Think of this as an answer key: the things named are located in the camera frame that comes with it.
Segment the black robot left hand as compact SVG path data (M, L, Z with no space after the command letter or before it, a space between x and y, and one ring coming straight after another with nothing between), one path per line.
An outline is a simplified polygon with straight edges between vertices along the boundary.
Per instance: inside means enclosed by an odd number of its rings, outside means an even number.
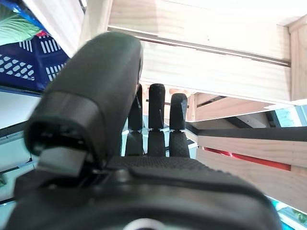
M142 45L109 32L88 41L50 83L24 128L37 167L16 179L7 230L280 230L257 188L189 154L187 97L149 89L142 138Z

